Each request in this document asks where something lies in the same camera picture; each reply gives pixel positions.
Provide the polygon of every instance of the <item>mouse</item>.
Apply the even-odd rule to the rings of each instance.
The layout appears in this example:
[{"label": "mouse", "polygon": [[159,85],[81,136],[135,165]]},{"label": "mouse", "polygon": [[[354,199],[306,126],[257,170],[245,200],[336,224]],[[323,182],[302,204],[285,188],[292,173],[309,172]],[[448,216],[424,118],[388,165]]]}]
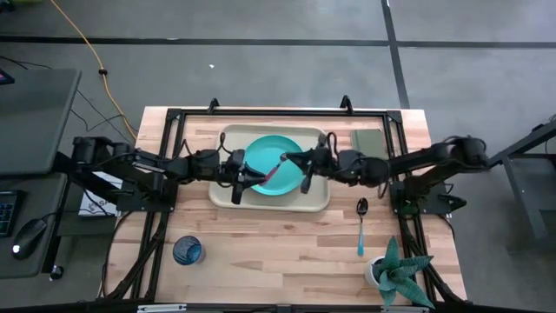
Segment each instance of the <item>mouse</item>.
[{"label": "mouse", "polygon": [[11,255],[17,260],[24,260],[33,254],[47,226],[41,218],[28,221],[14,237]]}]

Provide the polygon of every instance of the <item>teal plate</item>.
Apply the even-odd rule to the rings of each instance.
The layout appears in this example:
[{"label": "teal plate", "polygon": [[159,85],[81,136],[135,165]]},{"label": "teal plate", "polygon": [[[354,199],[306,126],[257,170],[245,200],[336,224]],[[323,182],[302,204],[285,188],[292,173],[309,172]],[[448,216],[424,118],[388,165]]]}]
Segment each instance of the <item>teal plate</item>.
[{"label": "teal plate", "polygon": [[[245,150],[245,162],[254,170],[268,174],[279,162],[285,152],[302,152],[301,147],[293,140],[270,135],[253,141]],[[251,188],[267,196],[280,196],[289,193],[301,184],[303,173],[291,161],[286,161],[265,183],[264,186],[255,185]]]}]

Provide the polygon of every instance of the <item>gray floor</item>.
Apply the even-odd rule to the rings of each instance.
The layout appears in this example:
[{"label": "gray floor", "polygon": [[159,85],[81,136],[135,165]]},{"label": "gray floor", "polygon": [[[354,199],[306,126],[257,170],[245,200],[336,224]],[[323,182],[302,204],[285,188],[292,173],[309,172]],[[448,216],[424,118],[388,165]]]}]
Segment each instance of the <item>gray floor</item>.
[{"label": "gray floor", "polygon": [[[60,0],[88,36],[386,40],[378,0]],[[390,0],[399,40],[551,42],[553,1]],[[0,35],[74,36],[45,1],[0,15]],[[348,94],[357,107],[400,108],[388,47],[97,45],[115,98],[139,125],[146,105],[287,105],[335,107]],[[0,43],[0,55],[83,71],[80,89],[106,116],[112,107],[81,44]],[[424,109],[434,141],[470,134],[494,154],[556,111],[556,50],[400,49],[412,109]],[[16,73],[16,65],[0,61]],[[89,124],[102,119],[77,97]],[[124,132],[120,122],[116,126]],[[85,135],[71,117],[62,150]],[[120,137],[107,124],[90,136]],[[556,144],[549,144],[556,151]],[[556,310],[555,256],[509,256],[530,236],[502,168],[452,179],[468,201],[454,214],[456,244],[470,300],[485,305]],[[92,299],[108,238],[63,243],[64,279],[0,281],[3,307]]]}]

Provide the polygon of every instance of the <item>wooden table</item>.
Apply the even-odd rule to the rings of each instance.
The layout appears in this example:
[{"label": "wooden table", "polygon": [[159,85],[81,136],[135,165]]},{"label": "wooden table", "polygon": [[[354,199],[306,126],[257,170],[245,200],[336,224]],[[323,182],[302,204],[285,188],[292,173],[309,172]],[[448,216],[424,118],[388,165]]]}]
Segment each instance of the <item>wooden table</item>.
[{"label": "wooden table", "polygon": [[[145,108],[137,147],[158,153],[166,109]],[[430,146],[425,112],[401,112],[409,150]],[[375,117],[188,116],[185,138],[192,150],[213,149],[219,131],[230,123],[319,127],[338,135],[339,150],[350,148],[352,130],[382,128],[381,120]],[[169,144],[173,147],[173,137]],[[330,182],[330,186],[330,203],[319,213],[221,209],[209,200],[209,183],[181,186],[169,219],[156,301],[382,304],[378,290],[365,282],[363,268],[369,259],[384,255],[390,237],[397,237],[400,243],[400,228],[391,212],[388,194],[378,199],[376,190],[348,188],[336,182]],[[367,197],[369,210],[364,219],[365,256],[359,257],[355,205],[362,196]],[[109,258],[108,290],[115,288],[136,260],[144,219],[145,213],[136,212],[118,230]],[[452,290],[465,298],[450,229],[437,216],[422,219],[434,267]],[[203,263],[181,266],[174,261],[174,243],[186,235],[197,236],[206,247]],[[148,284],[150,264],[146,270],[142,294]],[[424,286],[422,277],[418,280]],[[395,303],[406,304],[408,300],[398,295]]]}]

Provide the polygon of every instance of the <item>tray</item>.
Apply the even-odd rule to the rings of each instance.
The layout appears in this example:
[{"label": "tray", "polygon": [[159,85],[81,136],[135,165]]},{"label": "tray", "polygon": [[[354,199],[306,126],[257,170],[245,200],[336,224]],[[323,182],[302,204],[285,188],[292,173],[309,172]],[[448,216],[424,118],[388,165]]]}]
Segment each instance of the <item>tray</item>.
[{"label": "tray", "polygon": [[[288,137],[299,144],[303,150],[309,150],[315,147],[319,135],[324,134],[324,131],[317,128],[267,124],[230,124],[221,132],[226,134],[224,146],[228,150],[246,149],[254,140],[267,135]],[[221,150],[220,158],[225,160],[228,154]],[[313,176],[311,189],[307,195],[303,195],[299,187],[282,196],[264,196],[248,189],[243,191],[242,203],[235,205],[231,202],[231,188],[222,188],[217,183],[211,183],[208,197],[214,204],[224,208],[317,212],[328,205],[330,188],[326,178]]]}]

